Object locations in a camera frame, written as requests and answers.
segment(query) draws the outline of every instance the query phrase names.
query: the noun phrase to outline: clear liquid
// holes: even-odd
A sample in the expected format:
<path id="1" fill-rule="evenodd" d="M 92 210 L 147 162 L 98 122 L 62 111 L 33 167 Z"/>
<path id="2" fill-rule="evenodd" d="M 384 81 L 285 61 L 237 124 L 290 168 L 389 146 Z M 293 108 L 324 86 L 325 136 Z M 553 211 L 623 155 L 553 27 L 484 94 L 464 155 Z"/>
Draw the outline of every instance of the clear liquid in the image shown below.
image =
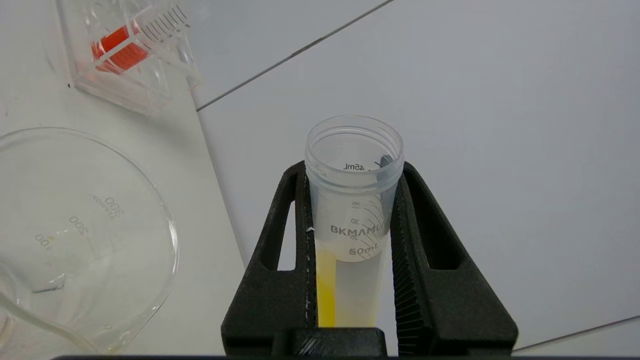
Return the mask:
<path id="1" fill-rule="evenodd" d="M 378 314 L 382 251 L 362 261 L 341 261 L 316 241 L 316 282 L 320 327 L 372 327 Z"/>

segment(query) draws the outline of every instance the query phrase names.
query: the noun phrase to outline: plastic tube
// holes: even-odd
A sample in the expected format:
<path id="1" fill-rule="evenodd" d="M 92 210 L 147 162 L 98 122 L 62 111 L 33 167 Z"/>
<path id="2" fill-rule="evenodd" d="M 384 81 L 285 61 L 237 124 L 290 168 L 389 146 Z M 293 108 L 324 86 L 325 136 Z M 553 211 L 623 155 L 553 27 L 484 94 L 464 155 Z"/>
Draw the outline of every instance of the plastic tube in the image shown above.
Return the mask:
<path id="1" fill-rule="evenodd" d="M 321 327 L 374 324 L 403 143 L 382 121 L 345 115 L 308 135 L 305 156 Z"/>

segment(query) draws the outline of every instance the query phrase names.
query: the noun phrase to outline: red object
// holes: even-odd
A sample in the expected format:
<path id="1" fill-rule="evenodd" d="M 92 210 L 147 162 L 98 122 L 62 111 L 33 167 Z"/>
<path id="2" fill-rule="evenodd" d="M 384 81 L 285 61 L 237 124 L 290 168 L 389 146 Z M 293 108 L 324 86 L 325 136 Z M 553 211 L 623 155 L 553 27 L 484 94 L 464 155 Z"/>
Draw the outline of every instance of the red object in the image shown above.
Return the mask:
<path id="1" fill-rule="evenodd" d="M 120 29 L 100 39 L 100 42 L 92 43 L 91 51 L 93 53 L 93 59 L 98 60 L 102 55 L 105 55 L 128 38 L 129 32 L 127 31 L 127 26 L 122 26 Z M 100 71 L 112 72 L 119 75 L 146 59 L 147 56 L 148 52 L 146 50 L 131 43 L 111 55 L 103 64 L 95 68 Z"/>

